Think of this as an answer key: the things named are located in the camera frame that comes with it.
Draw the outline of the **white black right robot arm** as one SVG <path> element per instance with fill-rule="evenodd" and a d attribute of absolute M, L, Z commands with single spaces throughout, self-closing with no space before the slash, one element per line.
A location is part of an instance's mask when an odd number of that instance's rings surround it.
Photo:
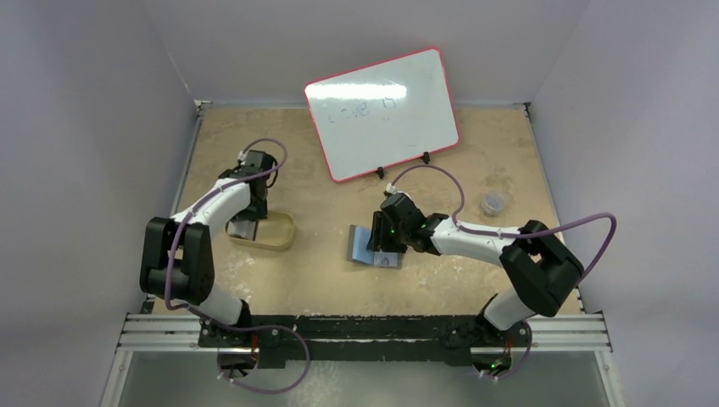
<path fill-rule="evenodd" d="M 529 220 L 500 228 L 464 225 L 446 214 L 424 215 L 403 192 L 387 194 L 373 214 L 366 247 L 373 252 L 451 255 L 504 269 L 511 287 L 492 297 L 480 311 L 478 338 L 495 345 L 525 319 L 555 316 L 584 275 L 584 267 L 548 227 Z"/>

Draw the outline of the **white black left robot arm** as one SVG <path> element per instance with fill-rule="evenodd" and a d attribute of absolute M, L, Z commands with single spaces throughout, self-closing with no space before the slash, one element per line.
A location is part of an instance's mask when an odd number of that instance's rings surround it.
<path fill-rule="evenodd" d="M 214 320 L 233 347 L 252 338 L 251 312 L 246 301 L 216 282 L 212 241 L 221 232 L 255 240 L 259 222 L 268 216 L 268 190 L 275 183 L 270 172 L 278 165 L 269 153 L 243 153 L 198 201 L 169 218 L 154 217 L 146 226 L 141 290 L 162 298 L 169 309 Z"/>

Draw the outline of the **grey leather card holder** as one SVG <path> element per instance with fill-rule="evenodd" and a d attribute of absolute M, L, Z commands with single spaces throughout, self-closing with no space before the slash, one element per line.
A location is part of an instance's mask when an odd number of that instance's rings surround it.
<path fill-rule="evenodd" d="M 359 265 L 375 268 L 396 269 L 402 267 L 403 255 L 400 253 L 374 252 L 367 248 L 371 231 L 357 225 L 350 225 L 348 231 L 347 260 Z"/>

